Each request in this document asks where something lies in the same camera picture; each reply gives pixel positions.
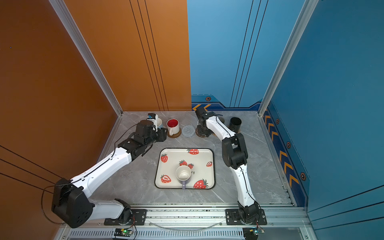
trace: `black mounting plate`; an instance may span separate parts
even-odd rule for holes
[[[227,225],[246,225],[241,222],[239,209],[226,209],[225,216],[227,218]],[[256,220],[250,225],[256,225],[256,221],[259,225],[267,225],[265,212],[261,209],[260,214],[256,215]]]
[[[135,216],[135,225],[143,226],[145,219],[147,217],[146,209],[131,209],[133,215]],[[104,221],[105,226],[116,226],[119,225],[116,219],[106,218]],[[125,226],[132,225],[132,221],[129,221]]]

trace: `ventilation grille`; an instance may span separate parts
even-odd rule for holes
[[[70,232],[70,239],[113,239],[113,233],[114,228],[83,228],[82,230],[72,229]],[[159,228],[137,228],[136,240],[209,238],[244,239],[241,228],[214,228],[206,231],[174,231]]]
[[[83,228],[72,229],[70,232],[70,239],[83,239],[83,238],[106,238],[111,239],[114,228]]]

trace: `orange wall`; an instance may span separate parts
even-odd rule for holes
[[[0,145],[67,179],[96,163],[116,114],[48,0],[0,2]],[[0,159],[51,182],[59,177],[0,148]],[[0,161],[0,173],[52,185]],[[52,239],[42,190],[0,175],[1,239]],[[46,193],[47,215],[52,194]]]
[[[190,110],[186,0],[65,3],[123,110]]]

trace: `white robot arm segment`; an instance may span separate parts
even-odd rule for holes
[[[85,196],[89,198],[105,180],[130,162],[132,162],[131,154],[127,153],[126,149],[118,147],[90,169],[73,177],[73,185],[83,187]]]
[[[209,137],[214,133],[222,141],[222,156],[224,163],[230,167],[235,179],[239,215],[246,224],[251,224],[260,216],[261,208],[255,200],[249,183],[247,172],[248,152],[244,137],[228,129],[214,112],[207,112],[204,108],[197,108],[196,116],[199,119],[197,135]]]

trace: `upside-down mug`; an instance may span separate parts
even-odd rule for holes
[[[176,177],[181,182],[183,186],[182,189],[185,189],[185,184],[187,183],[191,175],[192,175],[192,171],[186,165],[181,165],[176,169]]]

